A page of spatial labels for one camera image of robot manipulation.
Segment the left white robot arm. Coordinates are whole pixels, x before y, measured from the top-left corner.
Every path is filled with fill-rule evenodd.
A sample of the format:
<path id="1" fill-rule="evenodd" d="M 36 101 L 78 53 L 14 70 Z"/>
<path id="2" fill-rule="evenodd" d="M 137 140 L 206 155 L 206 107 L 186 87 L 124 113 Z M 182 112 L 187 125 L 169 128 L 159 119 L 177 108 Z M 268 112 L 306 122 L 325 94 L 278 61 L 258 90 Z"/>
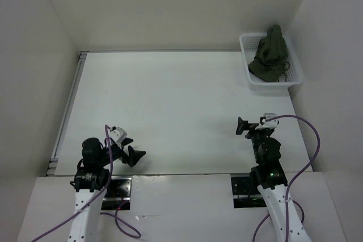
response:
<path id="1" fill-rule="evenodd" d="M 106 169 L 113 161 L 134 167 L 146 155 L 135 150 L 131 138 L 121 142 L 111 141 L 112 158 L 108 147 L 102 146 L 97 138 L 88 138 L 82 143 L 82 159 L 77 165 L 74 181 L 75 210 L 69 233 L 69 241 L 95 241 L 103 198 L 111 194 L 113 182 L 111 170 Z"/>

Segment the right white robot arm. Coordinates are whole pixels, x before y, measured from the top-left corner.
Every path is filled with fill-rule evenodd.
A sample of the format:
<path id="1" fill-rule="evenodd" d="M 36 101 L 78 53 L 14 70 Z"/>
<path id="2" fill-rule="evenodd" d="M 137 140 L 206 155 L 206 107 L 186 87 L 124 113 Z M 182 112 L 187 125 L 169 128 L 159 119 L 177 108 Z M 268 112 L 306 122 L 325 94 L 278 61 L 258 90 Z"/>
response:
<path id="1" fill-rule="evenodd" d="M 265 114 L 258 123 L 238 118 L 236 134 L 247 133 L 245 138 L 252 142 L 257 164 L 251 168 L 248 184 L 253 192 L 261 194 L 275 228 L 277 241 L 312 241 L 289 193 L 288 181 L 280 164 L 281 143 L 272 138 L 278 126 L 275 117 L 275 114 Z"/>

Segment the olive green shorts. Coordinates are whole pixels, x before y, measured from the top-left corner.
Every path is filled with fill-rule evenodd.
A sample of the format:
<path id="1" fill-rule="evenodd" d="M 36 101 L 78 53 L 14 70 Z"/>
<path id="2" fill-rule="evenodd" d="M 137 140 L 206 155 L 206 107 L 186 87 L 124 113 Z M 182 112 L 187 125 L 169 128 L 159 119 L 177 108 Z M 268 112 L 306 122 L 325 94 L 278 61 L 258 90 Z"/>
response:
<path id="1" fill-rule="evenodd" d="M 280 25 L 275 24 L 268 28 L 266 37 L 259 41 L 248 70 L 265 82 L 279 82 L 279 78 L 286 75 L 289 68 L 288 49 Z"/>

